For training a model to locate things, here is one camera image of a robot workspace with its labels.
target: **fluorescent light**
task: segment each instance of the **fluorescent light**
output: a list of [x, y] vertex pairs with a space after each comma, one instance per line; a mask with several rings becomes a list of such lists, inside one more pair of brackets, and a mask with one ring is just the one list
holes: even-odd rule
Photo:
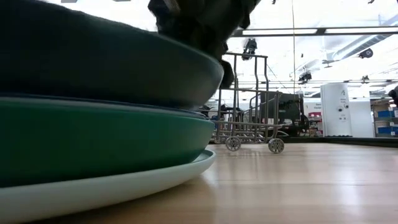
[[270, 30], [243, 30], [243, 35], [293, 35], [314, 34], [316, 29], [270, 29]]
[[327, 29], [326, 34], [337, 34], [337, 33], [367, 33], [367, 32], [398, 32], [398, 27], [380, 27], [380, 28], [339, 28], [339, 29]]

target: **green plate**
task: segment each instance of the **green plate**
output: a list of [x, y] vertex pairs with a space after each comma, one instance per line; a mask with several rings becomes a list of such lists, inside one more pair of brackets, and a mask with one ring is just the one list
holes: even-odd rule
[[3, 97], [0, 187], [186, 164], [206, 148], [213, 127], [175, 110]]

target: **wooden floor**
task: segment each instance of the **wooden floor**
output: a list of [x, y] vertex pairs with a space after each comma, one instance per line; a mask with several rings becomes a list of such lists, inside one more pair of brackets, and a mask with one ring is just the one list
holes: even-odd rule
[[398, 150], [338, 144], [208, 146], [201, 177], [146, 198], [41, 223], [397, 224]]

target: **white plate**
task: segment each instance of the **white plate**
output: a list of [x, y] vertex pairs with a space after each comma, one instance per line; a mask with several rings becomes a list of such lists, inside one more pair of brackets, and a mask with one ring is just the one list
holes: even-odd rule
[[20, 223], [126, 202], [182, 184], [209, 168], [215, 153], [205, 150], [180, 166], [49, 184], [0, 189], [0, 223]]

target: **cart wheel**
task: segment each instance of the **cart wheel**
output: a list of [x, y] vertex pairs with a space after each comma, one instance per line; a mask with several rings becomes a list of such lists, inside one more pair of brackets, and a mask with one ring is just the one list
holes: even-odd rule
[[229, 151], [236, 152], [241, 148], [241, 140], [238, 137], [231, 136], [225, 141], [225, 146]]
[[268, 148], [271, 152], [278, 154], [284, 151], [285, 143], [281, 139], [271, 139], [269, 140]]

